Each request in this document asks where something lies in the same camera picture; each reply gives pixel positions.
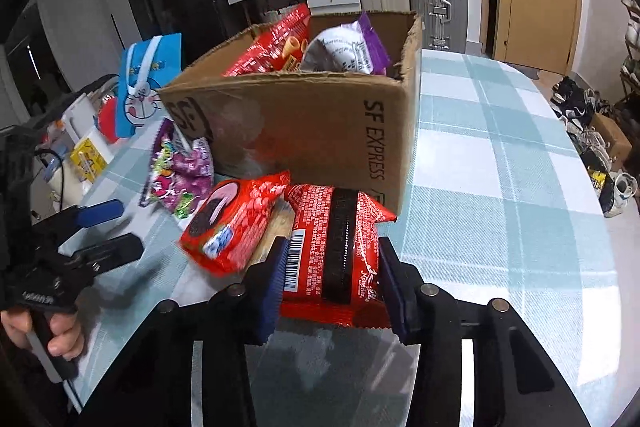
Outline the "person's left hand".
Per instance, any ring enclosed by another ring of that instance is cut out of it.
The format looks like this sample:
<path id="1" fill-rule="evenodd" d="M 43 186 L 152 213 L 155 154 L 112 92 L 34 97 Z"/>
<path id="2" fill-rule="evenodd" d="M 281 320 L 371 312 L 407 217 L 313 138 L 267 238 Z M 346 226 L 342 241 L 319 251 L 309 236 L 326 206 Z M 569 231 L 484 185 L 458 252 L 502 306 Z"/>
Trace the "person's left hand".
<path id="1" fill-rule="evenodd" d="M 76 359 L 85 348 L 85 335 L 76 313 L 55 313 L 48 318 L 52 339 L 48 351 L 52 357 L 67 361 Z M 6 335 L 15 346 L 32 350 L 27 335 L 32 332 L 32 316 L 29 309 L 15 307 L 1 312 L 1 323 Z"/>

